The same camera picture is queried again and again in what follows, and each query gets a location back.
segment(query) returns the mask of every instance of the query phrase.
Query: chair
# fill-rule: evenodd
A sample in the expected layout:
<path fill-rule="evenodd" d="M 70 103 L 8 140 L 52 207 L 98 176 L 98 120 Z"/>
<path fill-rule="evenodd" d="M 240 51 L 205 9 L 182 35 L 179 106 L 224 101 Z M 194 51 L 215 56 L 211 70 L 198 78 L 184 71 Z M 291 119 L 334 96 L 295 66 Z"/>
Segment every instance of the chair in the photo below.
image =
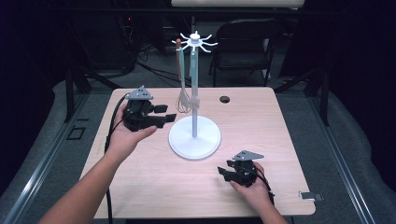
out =
<path fill-rule="evenodd" d="M 267 70 L 263 86 L 267 85 L 274 46 L 283 33 L 283 26 L 276 19 L 245 19 L 229 21 L 218 29 L 218 44 L 213 49 L 209 75 L 213 70 L 213 87 L 216 87 L 217 70 Z M 264 49 L 263 41 L 268 39 Z"/>

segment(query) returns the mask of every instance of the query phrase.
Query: handheld controller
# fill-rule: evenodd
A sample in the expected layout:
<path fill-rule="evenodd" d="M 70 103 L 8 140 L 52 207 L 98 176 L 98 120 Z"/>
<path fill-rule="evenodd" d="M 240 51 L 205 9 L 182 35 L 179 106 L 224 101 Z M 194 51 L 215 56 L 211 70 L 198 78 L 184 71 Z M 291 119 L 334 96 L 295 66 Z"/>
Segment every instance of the handheld controller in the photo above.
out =
<path fill-rule="evenodd" d="M 262 173 L 262 177 L 257 174 L 258 169 L 256 166 L 254 166 L 252 161 L 263 157 L 263 155 L 243 150 L 233 157 L 234 161 L 227 161 L 227 165 L 233 167 L 235 172 L 226 171 L 225 169 L 218 167 L 219 174 L 224 176 L 225 181 L 235 181 L 239 185 L 245 186 L 246 188 L 250 187 L 258 177 L 267 187 L 271 203 L 275 204 L 275 195 L 268 185 L 268 181 L 265 179 L 264 174 L 260 170 L 259 172 Z"/>
<path fill-rule="evenodd" d="M 153 105 L 150 101 L 153 98 L 144 86 L 125 95 L 125 99 L 128 100 L 122 115 L 125 127 L 132 132 L 137 132 L 153 125 L 162 128 L 165 123 L 175 121 L 177 114 L 149 116 L 151 112 L 165 113 L 168 108 L 168 105 Z"/>

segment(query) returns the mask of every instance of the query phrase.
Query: human arm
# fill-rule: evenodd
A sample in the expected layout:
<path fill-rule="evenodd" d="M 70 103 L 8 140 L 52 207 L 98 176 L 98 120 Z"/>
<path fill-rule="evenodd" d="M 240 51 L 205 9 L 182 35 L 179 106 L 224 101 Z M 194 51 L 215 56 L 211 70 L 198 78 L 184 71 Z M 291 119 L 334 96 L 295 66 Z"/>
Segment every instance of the human arm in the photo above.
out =
<path fill-rule="evenodd" d="M 261 171 L 258 172 L 258 175 L 263 177 L 262 173 L 264 174 L 264 169 L 262 166 L 257 162 L 254 162 L 254 165 Z M 237 192 L 242 194 L 250 206 L 256 210 L 262 219 L 262 223 L 287 223 L 285 218 L 283 218 L 277 209 L 271 204 L 268 196 L 268 189 L 259 178 L 257 178 L 256 181 L 248 188 L 245 188 L 234 181 L 231 181 L 231 186 Z"/>
<path fill-rule="evenodd" d="M 115 124 L 122 118 L 120 107 Z M 117 169 L 144 138 L 155 133 L 155 126 L 132 133 L 121 122 L 111 134 L 106 154 L 77 184 L 51 207 L 39 223 L 92 223 Z"/>

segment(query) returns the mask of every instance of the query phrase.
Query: wooden table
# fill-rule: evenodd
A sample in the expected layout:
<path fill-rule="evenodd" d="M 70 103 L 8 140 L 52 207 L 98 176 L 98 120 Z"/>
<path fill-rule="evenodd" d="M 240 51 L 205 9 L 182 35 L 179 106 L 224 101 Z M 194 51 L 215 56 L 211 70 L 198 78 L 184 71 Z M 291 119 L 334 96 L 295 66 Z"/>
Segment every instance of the wooden table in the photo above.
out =
<path fill-rule="evenodd" d="M 302 7 L 304 0 L 172 0 L 173 7 Z"/>
<path fill-rule="evenodd" d="M 103 156 L 108 126 L 119 99 L 132 90 L 115 90 L 94 139 L 83 169 L 85 175 Z M 148 89 L 154 105 L 169 105 L 167 114 L 177 113 L 180 89 Z M 314 203 L 299 197 L 309 191 L 288 129 L 270 88 L 201 88 L 199 116 L 217 123 L 221 131 L 219 149 L 203 161 L 180 158 L 169 146 L 173 123 L 165 124 L 139 143 L 121 165 L 110 187 L 113 216 L 118 218 L 255 217 L 244 199 L 225 182 L 218 166 L 227 167 L 241 150 L 264 155 L 257 160 L 273 189 L 276 208 L 284 216 L 311 215 Z M 220 96 L 230 97 L 224 104 Z M 186 116 L 177 113 L 177 120 Z M 95 218 L 107 217 L 106 198 Z"/>

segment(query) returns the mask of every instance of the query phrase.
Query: small round hole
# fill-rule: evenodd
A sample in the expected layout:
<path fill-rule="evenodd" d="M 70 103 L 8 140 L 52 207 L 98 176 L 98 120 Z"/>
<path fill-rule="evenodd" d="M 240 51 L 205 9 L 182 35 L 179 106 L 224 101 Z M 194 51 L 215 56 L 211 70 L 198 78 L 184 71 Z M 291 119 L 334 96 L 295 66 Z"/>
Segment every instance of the small round hole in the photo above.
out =
<path fill-rule="evenodd" d="M 221 96 L 220 101 L 224 104 L 228 104 L 230 102 L 230 97 L 228 96 Z"/>

